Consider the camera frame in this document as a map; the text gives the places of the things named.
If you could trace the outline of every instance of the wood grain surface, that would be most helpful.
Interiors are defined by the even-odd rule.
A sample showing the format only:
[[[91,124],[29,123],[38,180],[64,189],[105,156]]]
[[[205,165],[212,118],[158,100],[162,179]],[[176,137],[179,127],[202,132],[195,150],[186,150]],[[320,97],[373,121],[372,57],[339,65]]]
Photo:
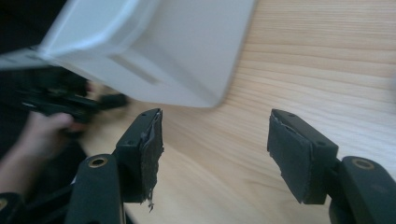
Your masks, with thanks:
[[[217,108],[132,101],[96,117],[83,139],[111,152],[141,112],[163,109],[165,152],[138,223],[330,223],[298,204],[266,151],[272,108],[292,112],[396,178],[396,2],[258,1],[233,83]]]

